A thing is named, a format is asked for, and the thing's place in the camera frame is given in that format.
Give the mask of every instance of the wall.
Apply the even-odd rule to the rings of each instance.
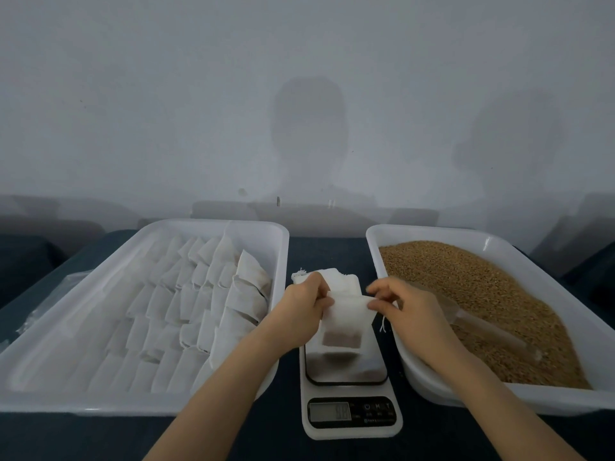
[[[0,230],[615,239],[614,0],[3,0]]]

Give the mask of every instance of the brown grain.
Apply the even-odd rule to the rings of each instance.
[[[506,272],[468,251],[434,241],[381,247],[389,275],[416,281],[457,301],[469,313],[541,349],[537,366],[453,326],[455,333],[504,382],[591,388],[566,328],[551,308]]]

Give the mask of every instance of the scale control panel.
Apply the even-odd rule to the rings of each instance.
[[[312,398],[307,418],[314,428],[379,427],[397,421],[393,403],[385,396]]]

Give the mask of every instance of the digital kitchen scale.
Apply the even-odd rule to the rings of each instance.
[[[301,419],[314,440],[384,438],[402,413],[370,328],[359,349],[324,347],[319,332],[299,349]]]

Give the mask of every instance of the person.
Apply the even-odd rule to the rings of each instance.
[[[333,303],[327,291],[318,272],[288,286],[272,312],[194,394],[145,459],[225,459],[271,366],[318,330],[322,312]],[[377,279],[367,292],[375,295],[368,307],[388,318],[404,346],[451,386],[502,459],[582,460],[465,349],[433,294],[393,277]]]

